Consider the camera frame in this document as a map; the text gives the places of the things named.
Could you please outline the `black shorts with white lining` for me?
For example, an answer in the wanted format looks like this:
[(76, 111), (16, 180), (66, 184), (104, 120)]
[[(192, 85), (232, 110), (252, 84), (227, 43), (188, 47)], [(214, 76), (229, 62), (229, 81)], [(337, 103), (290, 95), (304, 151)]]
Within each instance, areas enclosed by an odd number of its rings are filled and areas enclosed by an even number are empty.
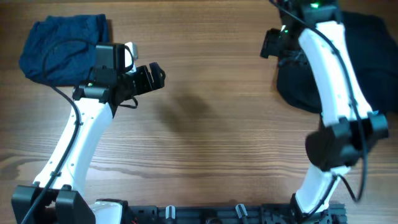
[[(397, 44), (376, 16), (343, 12), (346, 46), (366, 101), (380, 113), (397, 113)], [(308, 65), (279, 68), (277, 90), (290, 105), (311, 113), (322, 106)]]

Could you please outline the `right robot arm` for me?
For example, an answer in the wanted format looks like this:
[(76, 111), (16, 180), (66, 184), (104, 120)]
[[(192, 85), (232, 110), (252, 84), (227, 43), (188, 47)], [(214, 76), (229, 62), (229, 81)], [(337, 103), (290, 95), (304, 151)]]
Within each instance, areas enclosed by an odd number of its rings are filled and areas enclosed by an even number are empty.
[(368, 154), (388, 136), (386, 117), (366, 101), (346, 47), (345, 26), (336, 1), (274, 1), (281, 29), (271, 29), (261, 56), (279, 65), (309, 65), (322, 112), (317, 131), (307, 136), (310, 161), (301, 187), (283, 212), (271, 216), (286, 223), (343, 223), (342, 205), (329, 201), (340, 182), (362, 162), (360, 189), (368, 174)]

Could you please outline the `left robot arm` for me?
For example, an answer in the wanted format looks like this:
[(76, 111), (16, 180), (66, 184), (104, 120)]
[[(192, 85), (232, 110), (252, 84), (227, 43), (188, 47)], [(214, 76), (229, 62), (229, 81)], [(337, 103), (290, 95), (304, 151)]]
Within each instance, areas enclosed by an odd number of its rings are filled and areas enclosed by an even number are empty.
[(83, 199), (93, 154), (116, 110), (127, 100), (165, 85), (158, 63), (135, 66), (137, 46), (98, 43), (93, 74), (81, 80), (67, 101), (72, 110), (49, 161), (29, 186), (19, 185), (11, 198), (18, 223), (132, 223), (125, 200)]

